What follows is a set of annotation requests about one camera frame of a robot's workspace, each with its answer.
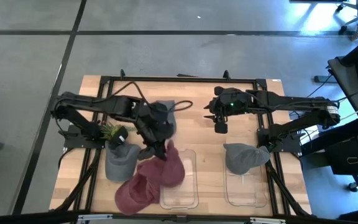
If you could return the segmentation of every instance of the maroon cap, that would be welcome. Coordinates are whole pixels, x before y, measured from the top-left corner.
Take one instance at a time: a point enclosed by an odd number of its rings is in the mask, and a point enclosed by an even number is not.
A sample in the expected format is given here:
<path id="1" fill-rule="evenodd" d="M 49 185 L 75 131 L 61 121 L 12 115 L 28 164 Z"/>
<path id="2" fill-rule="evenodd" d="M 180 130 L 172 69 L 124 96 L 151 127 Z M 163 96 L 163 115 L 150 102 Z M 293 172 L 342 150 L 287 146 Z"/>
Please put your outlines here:
<path id="1" fill-rule="evenodd" d="M 142 162 L 137 166 L 135 176 L 118 188 L 115 201 L 123 214 L 133 215 L 151 203 L 159 203 L 160 185 L 176 187 L 182 183 L 185 168 L 172 140 L 168 143 L 166 156 L 166 161 L 153 157 Z"/>
<path id="2" fill-rule="evenodd" d="M 135 176 L 118 188 L 115 201 L 123 214 L 133 215 L 151 203 L 159 203 L 163 165 L 164 161 L 157 157 L 142 162 Z"/>
<path id="3" fill-rule="evenodd" d="M 180 185 L 185 178 L 185 168 L 172 140 L 168 142 L 166 156 L 167 161 L 162 171 L 161 185 L 164 187 L 176 187 Z"/>

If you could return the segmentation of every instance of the clear plastic bin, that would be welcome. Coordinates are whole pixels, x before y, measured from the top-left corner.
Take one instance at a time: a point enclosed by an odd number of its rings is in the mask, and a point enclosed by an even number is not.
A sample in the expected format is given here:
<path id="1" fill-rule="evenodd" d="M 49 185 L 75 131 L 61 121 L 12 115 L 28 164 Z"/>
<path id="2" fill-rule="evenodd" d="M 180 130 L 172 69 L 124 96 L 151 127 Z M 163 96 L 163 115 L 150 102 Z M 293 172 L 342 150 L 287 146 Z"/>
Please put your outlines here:
<path id="1" fill-rule="evenodd" d="M 165 209 L 190 209 L 198 205 L 196 153 L 186 149 L 179 151 L 185 167 L 185 178 L 177 187 L 161 187 L 160 205 Z"/>
<path id="2" fill-rule="evenodd" d="M 267 199 L 262 178 L 262 166 L 248 170 L 246 174 L 233 174 L 223 159 L 224 197 L 233 206 L 264 207 Z"/>

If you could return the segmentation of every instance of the gray floor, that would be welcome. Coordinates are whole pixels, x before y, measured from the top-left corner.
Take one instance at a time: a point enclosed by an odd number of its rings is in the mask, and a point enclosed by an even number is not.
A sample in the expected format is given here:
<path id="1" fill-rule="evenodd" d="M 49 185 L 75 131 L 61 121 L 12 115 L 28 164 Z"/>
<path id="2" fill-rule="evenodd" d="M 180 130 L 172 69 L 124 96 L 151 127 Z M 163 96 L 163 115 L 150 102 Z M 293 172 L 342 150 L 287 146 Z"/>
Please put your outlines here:
<path id="1" fill-rule="evenodd" d="M 70 30 L 79 5 L 80 0 L 0 0 L 0 29 Z M 327 31 L 338 30 L 356 14 L 345 8 L 335 15 L 335 8 L 333 3 L 287 0 L 88 0 L 80 29 Z M 0 141 L 6 143 L 0 151 L 0 215 L 9 212 L 67 40 L 0 36 Z M 357 44 L 345 36 L 78 36 L 61 92 L 77 92 L 83 75 L 117 75 L 121 68 L 133 76 L 201 77 L 221 77 L 227 69 L 233 78 L 282 79 L 287 95 L 307 96 L 319 86 L 312 77 L 327 74 L 327 60 L 347 54 Z M 337 85 L 326 85 L 317 95 L 336 99 L 343 93 Z M 57 127 L 50 123 L 24 212 L 48 209 L 62 144 Z M 305 171 L 312 211 L 323 218 L 358 209 L 358 202 L 353 203 L 358 193 L 341 187 L 349 177 L 330 171 Z M 329 180 L 323 188 L 321 179 Z M 336 195 L 336 202 L 322 200 L 328 195 Z"/>

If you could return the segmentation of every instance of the chair wheel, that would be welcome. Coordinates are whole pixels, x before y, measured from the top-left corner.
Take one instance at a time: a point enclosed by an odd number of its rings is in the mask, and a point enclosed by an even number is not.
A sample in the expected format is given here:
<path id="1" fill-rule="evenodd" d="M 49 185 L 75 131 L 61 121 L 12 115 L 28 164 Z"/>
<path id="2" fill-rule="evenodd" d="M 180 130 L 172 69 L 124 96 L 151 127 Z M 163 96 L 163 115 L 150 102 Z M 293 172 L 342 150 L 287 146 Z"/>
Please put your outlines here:
<path id="1" fill-rule="evenodd" d="M 357 184 L 355 182 L 350 183 L 347 186 L 347 189 L 350 190 L 351 192 L 358 192 L 358 187 L 357 187 Z"/>
<path id="2" fill-rule="evenodd" d="M 341 29 L 339 30 L 339 34 L 345 33 L 346 30 L 347 30 L 347 26 L 342 26 Z"/>
<path id="3" fill-rule="evenodd" d="M 343 9 L 343 6 L 342 5 L 340 5 L 340 6 L 338 6 L 337 8 L 336 8 L 336 12 L 339 12 L 340 10 L 342 10 Z"/>

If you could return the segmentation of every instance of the small plant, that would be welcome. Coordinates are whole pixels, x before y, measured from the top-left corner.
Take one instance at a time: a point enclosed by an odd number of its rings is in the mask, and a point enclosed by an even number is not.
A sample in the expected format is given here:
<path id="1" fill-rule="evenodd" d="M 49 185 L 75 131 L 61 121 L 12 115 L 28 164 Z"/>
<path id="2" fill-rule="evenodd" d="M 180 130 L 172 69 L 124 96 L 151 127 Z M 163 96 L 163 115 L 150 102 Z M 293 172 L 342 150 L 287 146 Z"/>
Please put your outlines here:
<path id="1" fill-rule="evenodd" d="M 103 133 L 103 138 L 107 141 L 112 141 L 112 137 L 115 135 L 115 133 L 122 127 L 122 125 L 112 125 L 110 122 L 102 125 L 100 127 L 100 131 Z M 135 131 L 135 127 L 124 127 L 127 129 L 127 131 Z"/>

